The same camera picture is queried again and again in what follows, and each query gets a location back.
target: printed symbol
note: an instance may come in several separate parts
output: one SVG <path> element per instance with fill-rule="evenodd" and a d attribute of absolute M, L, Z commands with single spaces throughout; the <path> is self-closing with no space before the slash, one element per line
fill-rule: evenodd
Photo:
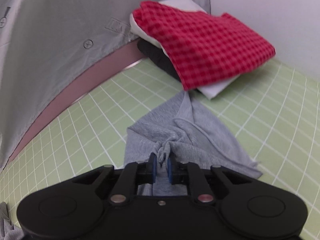
<path fill-rule="evenodd" d="M 0 19 L 0 29 L 3 28 L 7 23 L 7 14 L 9 10 L 10 10 L 10 7 L 7 7 L 7 9 L 5 10 L 4 16 Z"/>
<path fill-rule="evenodd" d="M 93 46 L 92 40 L 85 40 L 83 46 L 85 49 L 90 49 Z"/>

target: gray fabric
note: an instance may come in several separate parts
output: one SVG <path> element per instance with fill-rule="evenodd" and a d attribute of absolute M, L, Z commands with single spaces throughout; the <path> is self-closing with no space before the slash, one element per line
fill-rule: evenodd
<path fill-rule="evenodd" d="M 142 185 L 142 195 L 186 195 L 183 185 L 170 185 L 167 158 L 172 151 L 179 162 L 194 162 L 203 169 L 219 164 L 253 178 L 256 169 L 231 132 L 206 107 L 188 92 L 180 92 L 128 127 L 124 164 L 157 156 L 157 178 Z"/>
<path fill-rule="evenodd" d="M 129 15 L 141 1 L 0 0 L 0 18 L 10 7 L 0 26 L 0 171 L 51 100 L 136 38 Z M 210 12 L 209 0 L 193 1 Z"/>
<path fill-rule="evenodd" d="M 6 203 L 0 203 L 0 240 L 20 240 L 23 236 L 21 228 L 11 225 Z"/>

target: green grid mat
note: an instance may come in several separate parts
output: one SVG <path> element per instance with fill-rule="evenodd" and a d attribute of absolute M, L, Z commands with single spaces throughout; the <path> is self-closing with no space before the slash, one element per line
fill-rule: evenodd
<path fill-rule="evenodd" d="M 146 59 L 91 91 L 61 113 L 0 175 L 0 201 L 15 224 L 26 195 L 104 164 L 122 168 L 126 128 L 182 87 Z M 309 217 L 302 237 L 320 235 L 318 83 L 270 60 L 201 103 L 260 162 L 262 181 L 299 195 Z"/>

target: red checkered cloth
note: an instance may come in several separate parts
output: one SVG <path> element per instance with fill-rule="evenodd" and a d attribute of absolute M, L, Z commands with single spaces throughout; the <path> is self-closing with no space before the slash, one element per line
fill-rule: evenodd
<path fill-rule="evenodd" d="M 250 72 L 275 48 L 233 16 L 186 12 L 144 1 L 133 11 L 137 25 L 162 45 L 184 90 Z"/>

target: wall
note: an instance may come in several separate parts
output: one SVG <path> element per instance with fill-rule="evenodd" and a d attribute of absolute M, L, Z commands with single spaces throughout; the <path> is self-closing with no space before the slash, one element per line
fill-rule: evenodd
<path fill-rule="evenodd" d="M 270 41 L 276 58 L 320 81 L 320 0 L 211 0 Z"/>

